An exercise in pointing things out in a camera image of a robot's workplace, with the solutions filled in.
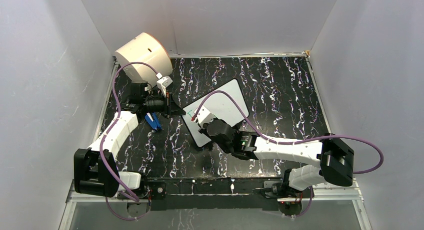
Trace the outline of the small white whiteboard black frame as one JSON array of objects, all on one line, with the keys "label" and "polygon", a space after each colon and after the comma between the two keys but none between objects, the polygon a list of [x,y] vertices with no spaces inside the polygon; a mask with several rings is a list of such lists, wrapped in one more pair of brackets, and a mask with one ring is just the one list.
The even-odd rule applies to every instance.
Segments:
[{"label": "small white whiteboard black frame", "polygon": [[[226,95],[222,93],[217,93],[208,98],[208,100],[204,103],[203,107],[205,107],[219,119],[226,121],[231,126],[235,126],[236,124],[240,123],[244,120],[244,117],[240,114],[238,110],[239,108],[247,117],[251,113],[248,108],[248,104],[245,100],[244,94],[242,92],[240,83],[241,82],[239,80],[232,79],[217,88],[217,90],[224,91],[230,97],[232,97],[235,103],[233,103]],[[183,121],[194,141],[195,146],[199,148],[208,144],[211,139],[199,132],[200,127],[198,126],[198,124],[192,121],[192,117],[195,114],[195,110],[198,108],[198,106],[201,104],[201,102],[203,101],[203,99],[205,99],[206,96],[206,94],[203,95],[202,97],[189,103],[183,108],[183,110],[186,112],[186,115],[183,115],[182,117]]]}]

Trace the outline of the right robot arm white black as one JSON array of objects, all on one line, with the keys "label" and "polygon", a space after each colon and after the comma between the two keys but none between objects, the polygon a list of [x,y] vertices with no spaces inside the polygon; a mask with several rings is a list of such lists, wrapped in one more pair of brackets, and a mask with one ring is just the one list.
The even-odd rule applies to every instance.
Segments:
[{"label": "right robot arm white black", "polygon": [[324,136],[321,140],[301,142],[261,137],[258,133],[239,131],[221,119],[204,123],[199,132],[205,134],[227,154],[241,160],[276,159],[303,163],[286,170],[282,192],[295,197],[306,188],[321,183],[341,187],[353,184],[354,151],[341,139]]}]

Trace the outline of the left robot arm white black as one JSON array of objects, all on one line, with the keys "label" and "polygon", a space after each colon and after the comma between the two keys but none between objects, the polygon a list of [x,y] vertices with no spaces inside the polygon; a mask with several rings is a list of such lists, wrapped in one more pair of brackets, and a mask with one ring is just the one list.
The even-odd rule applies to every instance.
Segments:
[{"label": "left robot arm white black", "polygon": [[130,84],[130,94],[117,104],[111,123],[87,148],[77,149],[73,156],[74,189],[77,193],[114,197],[121,192],[135,202],[149,193],[149,184],[138,172],[120,172],[117,155],[140,121],[148,114],[160,113],[166,118],[183,116],[186,112],[166,90],[148,83]]}]

